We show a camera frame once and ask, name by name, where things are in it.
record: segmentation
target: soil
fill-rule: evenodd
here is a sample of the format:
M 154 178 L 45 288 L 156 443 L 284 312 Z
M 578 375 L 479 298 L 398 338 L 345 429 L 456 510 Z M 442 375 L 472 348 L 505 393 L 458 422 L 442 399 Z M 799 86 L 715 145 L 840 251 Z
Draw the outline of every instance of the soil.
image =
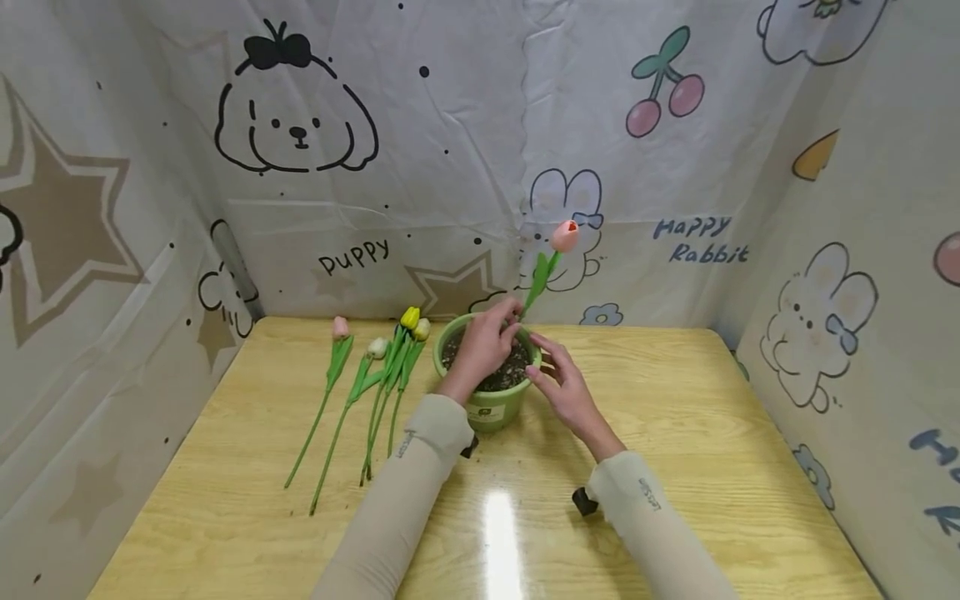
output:
M 441 362 L 445 369 L 449 369 L 453 364 L 453 359 L 460 350 L 460 343 L 464 341 L 464 330 L 457 331 L 444 344 L 444 352 L 441 354 Z M 531 362 L 530 352 L 523 344 L 514 344 L 510 351 L 510 356 L 504 361 L 492 375 L 480 382 L 477 386 L 477 392 L 502 392 L 509 390 L 521 381 L 527 378 L 523 371 Z

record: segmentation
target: tulip bud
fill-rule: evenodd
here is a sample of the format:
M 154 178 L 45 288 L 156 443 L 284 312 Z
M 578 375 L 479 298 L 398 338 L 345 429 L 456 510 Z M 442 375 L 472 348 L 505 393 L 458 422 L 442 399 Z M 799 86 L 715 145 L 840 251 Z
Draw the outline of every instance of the tulip bud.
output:
M 416 306 L 411 306 L 403 313 L 403 317 L 400 318 L 400 324 L 413 331 L 417 327 L 417 321 L 420 320 L 420 309 Z
M 563 254 L 570 252 L 577 245 L 580 237 L 580 228 L 575 221 L 564 221 L 560 226 L 554 229 L 553 236 L 550 238 L 550 248 Z
M 387 338 L 376 338 L 367 346 L 367 354 L 373 360 L 380 360 L 387 353 Z
M 343 340 L 349 337 L 350 327 L 347 325 L 347 320 L 343 317 L 334 317 L 333 319 L 333 339 L 334 340 Z
M 418 342 L 425 342 L 428 337 L 430 337 L 430 322 L 425 318 L 420 319 L 414 327 L 414 338 Z

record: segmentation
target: brown star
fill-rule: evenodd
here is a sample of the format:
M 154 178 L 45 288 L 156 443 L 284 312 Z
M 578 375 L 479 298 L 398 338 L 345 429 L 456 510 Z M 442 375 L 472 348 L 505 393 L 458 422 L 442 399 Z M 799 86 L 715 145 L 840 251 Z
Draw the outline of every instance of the brown star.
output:
M 130 162 L 66 154 L 4 79 L 13 133 L 0 165 L 0 204 L 24 242 L 11 260 L 18 347 L 63 313 L 94 281 L 139 283 L 143 269 L 113 221 Z
M 220 350 L 233 348 L 237 345 L 236 340 L 233 339 L 233 333 L 230 331 L 230 325 L 227 323 L 226 310 L 204 311 L 204 318 L 200 323 L 200 332 L 197 334 L 197 344 L 200 344 L 206 350 L 206 361 L 210 365 L 210 371 L 213 372 L 213 365 L 217 362 Z
M 356 285 L 356 281 L 351 279 L 343 269 L 336 269 L 331 275 L 326 271 L 314 269 L 313 275 L 317 278 L 317 294 L 330 296 L 340 302 L 344 301 L 344 294 Z
M 105 465 L 95 467 L 84 461 L 77 463 L 73 491 L 58 509 L 50 515 L 49 523 L 74 519 L 80 525 L 80 536 L 93 529 L 93 524 L 105 509 L 123 497 L 123 488 L 117 483 L 120 455 L 116 454 Z
M 466 313 L 471 304 L 503 290 L 490 284 L 491 251 L 486 251 L 450 273 L 404 266 L 423 292 L 422 312 L 431 318 L 452 318 Z

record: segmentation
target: printed backdrop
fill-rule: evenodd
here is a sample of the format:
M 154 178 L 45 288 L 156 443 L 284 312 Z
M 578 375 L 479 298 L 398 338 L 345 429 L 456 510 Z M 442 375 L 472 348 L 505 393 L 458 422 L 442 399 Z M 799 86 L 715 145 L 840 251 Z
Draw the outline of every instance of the printed backdrop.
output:
M 82 598 L 267 313 L 721 333 L 886 594 L 960 587 L 949 0 L 0 6 L 0 596 Z

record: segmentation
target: black bow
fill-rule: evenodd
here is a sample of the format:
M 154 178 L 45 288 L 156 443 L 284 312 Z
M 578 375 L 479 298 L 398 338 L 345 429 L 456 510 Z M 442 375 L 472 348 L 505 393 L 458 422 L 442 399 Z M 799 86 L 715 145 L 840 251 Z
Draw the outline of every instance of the black bow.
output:
M 243 40 L 244 50 L 250 57 L 250 64 L 253 68 L 265 71 L 278 64 L 290 64 L 299 68 L 310 66 L 313 54 L 310 52 L 310 40 L 301 34 L 293 34 L 286 38 L 283 32 L 287 28 L 287 22 L 280 23 L 280 29 L 275 30 L 274 26 L 267 19 L 263 19 L 270 29 L 274 38 L 253 36 Z

